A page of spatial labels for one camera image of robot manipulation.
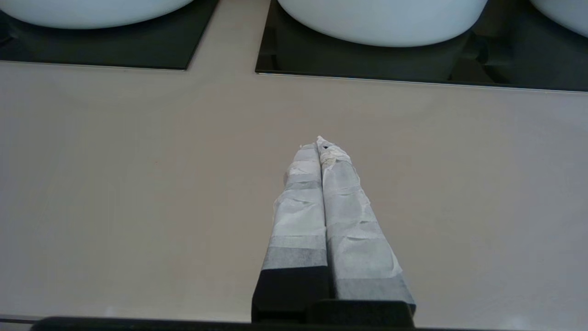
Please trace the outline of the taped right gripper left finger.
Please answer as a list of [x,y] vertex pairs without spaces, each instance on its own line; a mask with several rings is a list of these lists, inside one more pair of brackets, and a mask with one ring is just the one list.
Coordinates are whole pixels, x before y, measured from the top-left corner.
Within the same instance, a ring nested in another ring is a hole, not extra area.
[[316,144],[302,145],[274,203],[273,228],[251,304],[253,323],[304,323],[329,299],[322,173]]

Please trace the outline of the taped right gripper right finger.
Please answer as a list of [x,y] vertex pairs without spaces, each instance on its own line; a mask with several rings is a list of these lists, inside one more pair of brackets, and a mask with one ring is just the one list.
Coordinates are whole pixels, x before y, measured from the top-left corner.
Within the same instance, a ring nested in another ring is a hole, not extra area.
[[323,137],[317,138],[317,148],[336,299],[399,301],[414,314],[416,302],[350,156]]

